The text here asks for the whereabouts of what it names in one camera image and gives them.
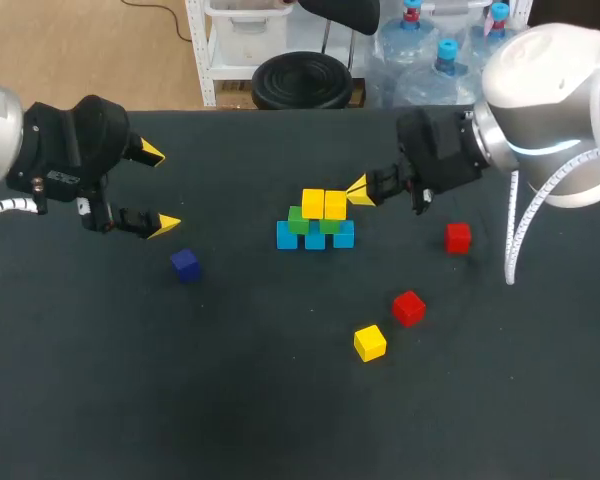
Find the black round seat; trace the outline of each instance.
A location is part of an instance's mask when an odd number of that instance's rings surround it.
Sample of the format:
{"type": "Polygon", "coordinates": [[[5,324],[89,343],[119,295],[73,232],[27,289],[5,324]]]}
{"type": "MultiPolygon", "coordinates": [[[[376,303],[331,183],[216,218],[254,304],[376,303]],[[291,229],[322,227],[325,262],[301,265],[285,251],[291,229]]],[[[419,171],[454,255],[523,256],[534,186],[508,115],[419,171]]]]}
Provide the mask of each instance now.
{"type": "Polygon", "coordinates": [[[252,98],[260,110],[344,108],[353,80],[340,61],[317,52],[291,52],[260,65],[253,74],[252,98]]]}

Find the wooden floor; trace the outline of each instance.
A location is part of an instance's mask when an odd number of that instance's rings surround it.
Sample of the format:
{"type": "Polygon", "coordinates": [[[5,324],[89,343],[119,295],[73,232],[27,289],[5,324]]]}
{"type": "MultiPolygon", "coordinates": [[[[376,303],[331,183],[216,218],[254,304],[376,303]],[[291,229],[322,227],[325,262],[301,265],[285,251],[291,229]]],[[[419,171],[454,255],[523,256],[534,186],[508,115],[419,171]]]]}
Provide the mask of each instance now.
{"type": "MultiPolygon", "coordinates": [[[[130,1],[171,7],[190,37],[184,0],[130,1]]],[[[202,108],[193,50],[171,14],[119,0],[0,0],[0,85],[25,107],[70,108],[94,93],[127,110],[202,108]]]]}

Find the block tower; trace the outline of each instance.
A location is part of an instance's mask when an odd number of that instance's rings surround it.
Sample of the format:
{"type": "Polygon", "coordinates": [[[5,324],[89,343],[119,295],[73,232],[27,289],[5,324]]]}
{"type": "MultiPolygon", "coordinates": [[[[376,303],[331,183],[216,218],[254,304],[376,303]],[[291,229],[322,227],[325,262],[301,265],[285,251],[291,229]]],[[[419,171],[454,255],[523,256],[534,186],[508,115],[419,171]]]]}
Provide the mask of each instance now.
{"type": "Polygon", "coordinates": [[[347,193],[304,189],[302,206],[289,208],[289,217],[277,225],[278,250],[296,250],[298,236],[305,250],[324,250],[326,236],[333,235],[334,248],[353,248],[353,220],[347,220],[347,193]]]}

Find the green block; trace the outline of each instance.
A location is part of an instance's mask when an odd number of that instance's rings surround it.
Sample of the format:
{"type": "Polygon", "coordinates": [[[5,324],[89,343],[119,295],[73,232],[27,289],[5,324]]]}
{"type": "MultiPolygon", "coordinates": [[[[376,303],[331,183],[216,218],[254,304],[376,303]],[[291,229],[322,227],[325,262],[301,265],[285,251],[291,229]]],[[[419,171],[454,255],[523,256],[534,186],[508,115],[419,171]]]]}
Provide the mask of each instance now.
{"type": "Polygon", "coordinates": [[[341,220],[320,220],[320,233],[340,233],[341,220]]]}
{"type": "Polygon", "coordinates": [[[309,220],[302,218],[302,207],[289,207],[289,231],[296,235],[309,233],[309,220]]]}

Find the blue block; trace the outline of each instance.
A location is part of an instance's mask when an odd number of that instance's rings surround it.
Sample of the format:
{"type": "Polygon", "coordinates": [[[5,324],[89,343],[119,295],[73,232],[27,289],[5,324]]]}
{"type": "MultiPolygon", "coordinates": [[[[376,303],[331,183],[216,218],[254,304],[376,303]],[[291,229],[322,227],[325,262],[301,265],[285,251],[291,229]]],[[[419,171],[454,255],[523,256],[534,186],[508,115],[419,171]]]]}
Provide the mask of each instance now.
{"type": "Polygon", "coordinates": [[[191,250],[185,248],[171,255],[171,263],[178,273],[181,283],[190,283],[200,280],[200,263],[191,250]]]}
{"type": "Polygon", "coordinates": [[[278,250],[296,250],[298,248],[298,236],[289,231],[289,222],[278,222],[276,238],[278,250]]]}
{"type": "Polygon", "coordinates": [[[340,223],[340,233],[333,234],[333,248],[353,248],[354,244],[353,220],[340,223]]]}
{"type": "Polygon", "coordinates": [[[304,236],[305,250],[324,250],[327,246],[324,233],[320,233],[320,222],[309,224],[309,233],[304,236]]]}

